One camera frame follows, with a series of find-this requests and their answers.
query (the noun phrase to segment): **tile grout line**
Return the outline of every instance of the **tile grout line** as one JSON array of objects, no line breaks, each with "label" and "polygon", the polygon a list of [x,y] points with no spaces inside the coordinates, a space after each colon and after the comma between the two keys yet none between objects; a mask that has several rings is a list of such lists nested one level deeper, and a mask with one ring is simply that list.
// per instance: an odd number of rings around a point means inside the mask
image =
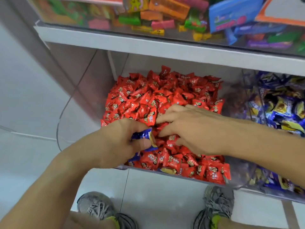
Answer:
[{"label": "tile grout line", "polygon": [[289,229],[300,229],[292,201],[281,200]]},{"label": "tile grout line", "polygon": [[126,178],[126,183],[125,183],[124,193],[123,193],[123,197],[122,197],[122,202],[121,202],[121,208],[120,208],[120,212],[121,212],[121,210],[122,210],[122,206],[123,206],[123,201],[124,201],[124,195],[125,195],[126,185],[127,185],[127,181],[128,181],[129,170],[130,170],[130,169],[128,169],[128,173],[127,173],[127,178]]}]

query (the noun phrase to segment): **shelf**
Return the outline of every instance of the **shelf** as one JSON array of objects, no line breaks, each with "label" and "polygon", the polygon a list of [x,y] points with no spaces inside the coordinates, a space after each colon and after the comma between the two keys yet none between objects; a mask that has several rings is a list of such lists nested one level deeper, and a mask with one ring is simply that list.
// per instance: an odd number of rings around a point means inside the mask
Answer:
[{"label": "shelf", "polygon": [[265,52],[155,39],[38,22],[45,42],[305,76],[305,59]]}]

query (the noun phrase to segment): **gray sneaker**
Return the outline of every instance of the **gray sneaker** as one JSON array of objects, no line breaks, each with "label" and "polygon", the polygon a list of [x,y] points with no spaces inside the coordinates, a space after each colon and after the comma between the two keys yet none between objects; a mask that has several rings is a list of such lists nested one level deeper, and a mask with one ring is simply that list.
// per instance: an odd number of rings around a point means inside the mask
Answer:
[{"label": "gray sneaker", "polygon": [[214,215],[231,218],[234,207],[234,192],[230,188],[209,185],[204,191],[205,208],[199,212],[193,229],[210,229]]},{"label": "gray sneaker", "polygon": [[115,216],[119,222],[120,229],[138,229],[137,222],[123,213],[118,213],[110,198],[100,192],[88,192],[77,200],[78,212],[88,213],[98,220]]}]

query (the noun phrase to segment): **person's right hand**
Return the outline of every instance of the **person's right hand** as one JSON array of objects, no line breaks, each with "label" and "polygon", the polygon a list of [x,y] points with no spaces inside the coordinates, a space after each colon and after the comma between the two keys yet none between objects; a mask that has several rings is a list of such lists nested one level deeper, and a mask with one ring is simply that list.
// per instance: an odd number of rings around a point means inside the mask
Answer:
[{"label": "person's right hand", "polygon": [[224,117],[192,105],[172,105],[156,123],[172,122],[159,137],[177,134],[177,145],[188,147],[195,154],[235,155],[253,146],[251,135],[264,135],[266,126],[240,119]]}]

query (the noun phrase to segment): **pile of red candy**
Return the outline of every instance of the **pile of red candy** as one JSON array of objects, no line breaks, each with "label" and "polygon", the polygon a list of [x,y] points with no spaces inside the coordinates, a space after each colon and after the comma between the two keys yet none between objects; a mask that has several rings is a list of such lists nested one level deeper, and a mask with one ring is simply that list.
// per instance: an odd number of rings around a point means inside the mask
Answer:
[{"label": "pile of red candy", "polygon": [[194,73],[182,75],[170,72],[166,66],[162,66],[159,75],[149,71],[147,78],[139,73],[129,75],[120,76],[108,94],[102,126],[122,118],[143,122],[152,128],[158,150],[142,151],[139,161],[126,165],[219,184],[225,184],[224,177],[230,180],[230,167],[224,163],[223,156],[195,155],[187,147],[175,144],[178,135],[158,137],[168,123],[155,125],[156,117],[172,104],[192,104],[220,114],[223,105],[223,99],[217,99],[220,78],[198,77]]}]

